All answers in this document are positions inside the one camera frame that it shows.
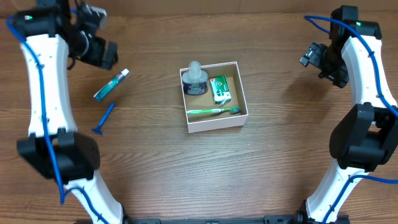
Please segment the green toothbrush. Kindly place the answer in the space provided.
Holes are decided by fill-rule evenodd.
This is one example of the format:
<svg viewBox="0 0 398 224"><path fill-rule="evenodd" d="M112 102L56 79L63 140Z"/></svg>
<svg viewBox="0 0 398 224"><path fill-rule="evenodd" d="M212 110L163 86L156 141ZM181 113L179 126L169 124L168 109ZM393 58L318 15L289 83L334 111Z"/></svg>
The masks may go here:
<svg viewBox="0 0 398 224"><path fill-rule="evenodd" d="M208 110L188 110L187 114L218 114L229 112L230 114L237 114L241 112L240 107L234 106L230 108L213 108Z"/></svg>

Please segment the green soap bar package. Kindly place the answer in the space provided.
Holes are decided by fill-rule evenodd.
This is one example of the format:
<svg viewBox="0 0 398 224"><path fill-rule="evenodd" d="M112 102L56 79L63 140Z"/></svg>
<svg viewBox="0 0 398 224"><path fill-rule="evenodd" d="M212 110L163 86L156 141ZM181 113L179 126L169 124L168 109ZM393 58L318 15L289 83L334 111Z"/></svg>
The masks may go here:
<svg viewBox="0 0 398 224"><path fill-rule="evenodd" d="M231 101L232 96L225 75L210 79L213 100L216 104L224 104Z"/></svg>

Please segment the dark blue soap pump bottle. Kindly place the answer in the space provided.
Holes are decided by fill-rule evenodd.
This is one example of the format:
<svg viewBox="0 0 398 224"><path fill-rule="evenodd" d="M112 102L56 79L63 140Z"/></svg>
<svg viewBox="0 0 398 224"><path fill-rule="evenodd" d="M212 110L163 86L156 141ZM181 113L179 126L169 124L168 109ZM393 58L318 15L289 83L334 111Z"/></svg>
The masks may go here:
<svg viewBox="0 0 398 224"><path fill-rule="evenodd" d="M207 81L208 74L201 69L200 62L192 61L182 75L183 92L192 96L203 95L208 90Z"/></svg>

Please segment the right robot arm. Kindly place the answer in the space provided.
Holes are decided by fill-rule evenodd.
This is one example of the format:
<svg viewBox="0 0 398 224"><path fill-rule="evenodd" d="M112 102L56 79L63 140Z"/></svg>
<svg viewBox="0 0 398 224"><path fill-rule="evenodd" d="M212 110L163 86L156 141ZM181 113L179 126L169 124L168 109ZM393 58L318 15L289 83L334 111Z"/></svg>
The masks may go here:
<svg viewBox="0 0 398 224"><path fill-rule="evenodd" d="M288 223L349 223L338 214L345 200L363 179L382 182L370 172L397 148L397 102L382 64L379 24L359 20L358 8L347 5L323 20L330 23L331 44L313 43L300 63L317 67L319 78L335 86L349 85L352 108L331 133L330 167Z"/></svg>

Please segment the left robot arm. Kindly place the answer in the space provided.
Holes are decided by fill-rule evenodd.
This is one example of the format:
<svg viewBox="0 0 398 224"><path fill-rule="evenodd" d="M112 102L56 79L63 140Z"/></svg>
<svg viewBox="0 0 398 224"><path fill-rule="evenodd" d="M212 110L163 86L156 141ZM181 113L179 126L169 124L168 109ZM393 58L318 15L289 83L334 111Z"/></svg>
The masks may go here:
<svg viewBox="0 0 398 224"><path fill-rule="evenodd" d="M76 61L109 70L118 46L97 37L106 11L77 2L37 1L6 19L21 44L29 76L28 136L17 142L19 155L44 178L56 182L60 201L74 195L92 223L129 223L100 172L96 141L79 133L70 104L67 72Z"/></svg>

